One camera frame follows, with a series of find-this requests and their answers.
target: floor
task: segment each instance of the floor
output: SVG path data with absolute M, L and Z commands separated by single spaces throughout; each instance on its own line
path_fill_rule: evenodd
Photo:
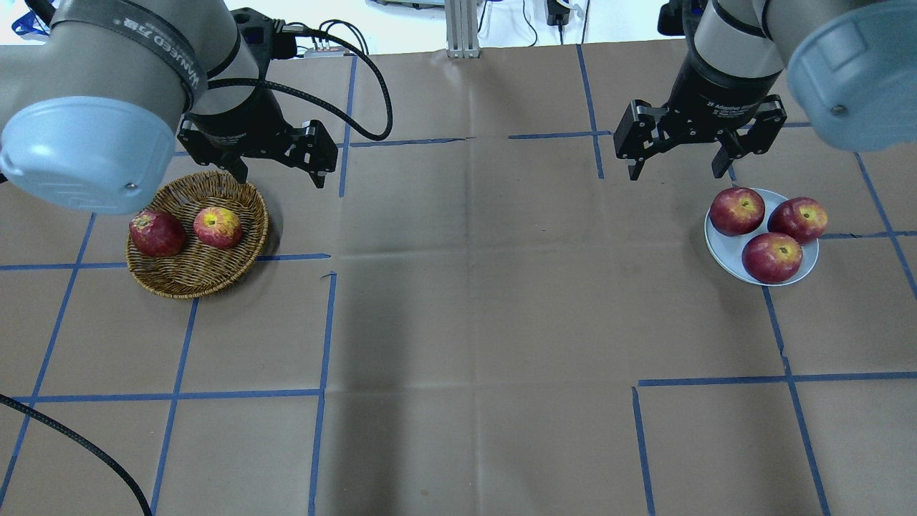
M 917 146 L 829 148 L 780 80 L 790 124 L 733 182 L 815 197 L 831 227 L 799 283 L 740 282 L 703 238 L 730 184 L 713 146 L 637 182 L 614 158 L 626 103 L 663 102 L 683 56 L 378 56 L 383 142 L 279 97 L 328 125 L 337 171 L 316 190 L 249 161 L 269 243 L 190 301 L 134 282 L 129 217 L 2 185 L 0 392 L 99 444 L 157 516 L 913 514 Z M 269 75 L 384 123 L 353 58 Z M 179 151 L 167 179 L 199 170 Z M 102 463 L 11 410 L 0 465 L 4 515 L 138 513 Z

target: apple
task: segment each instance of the apple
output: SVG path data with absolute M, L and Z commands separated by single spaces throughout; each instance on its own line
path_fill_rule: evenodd
M 713 198 L 710 222 L 727 237 L 746 235 L 764 222 L 764 199 L 744 186 L 726 188 Z
M 188 240 L 182 223 L 171 213 L 144 209 L 130 220 L 130 240 L 147 256 L 173 256 Z
M 742 265 L 761 283 L 782 283 L 800 270 L 802 246 L 784 233 L 761 233 L 742 250 Z
M 809 197 L 794 197 L 779 204 L 770 214 L 768 231 L 786 233 L 800 245 L 815 241 L 828 227 L 828 213 Z
M 207 245 L 229 249 L 242 238 L 242 221 L 230 209 L 204 208 L 194 218 L 194 234 Z

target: woven basket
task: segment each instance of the woven basket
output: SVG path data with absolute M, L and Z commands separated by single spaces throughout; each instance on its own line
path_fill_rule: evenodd
M 204 245 L 194 234 L 194 218 L 203 208 L 223 207 L 242 222 L 242 239 L 231 249 Z M 232 175 L 208 171 L 190 174 L 163 186 L 148 206 L 182 222 L 188 242 L 178 254 L 153 258 L 142 254 L 127 236 L 127 270 L 149 292 L 172 299 L 207 296 L 232 285 L 258 257 L 268 236 L 268 207 L 254 185 Z

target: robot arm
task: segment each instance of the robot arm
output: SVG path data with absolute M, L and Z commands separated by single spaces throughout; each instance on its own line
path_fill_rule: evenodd
M 626 109 L 615 153 L 635 180 L 657 153 L 718 141 L 722 177 L 776 139 L 786 112 L 768 92 L 784 68 L 827 143 L 874 151 L 917 140 L 915 22 L 914 0 L 669 0 L 659 32 L 684 35 L 688 54 L 666 104 Z
M 0 47 L 0 172 L 21 189 L 68 208 L 138 211 L 162 181 L 176 130 L 196 162 L 240 182 L 243 157 L 304 170 L 319 188 L 334 171 L 337 145 L 321 122 L 294 128 L 265 86 L 317 99 L 264 78 L 271 59 L 295 55 L 297 36 L 345 42 L 252 9 L 230 13 L 222 0 L 63 0 L 52 13 L 45 45 Z M 360 57 L 380 80 L 386 130 L 373 135 L 323 106 L 383 140 L 391 100 Z

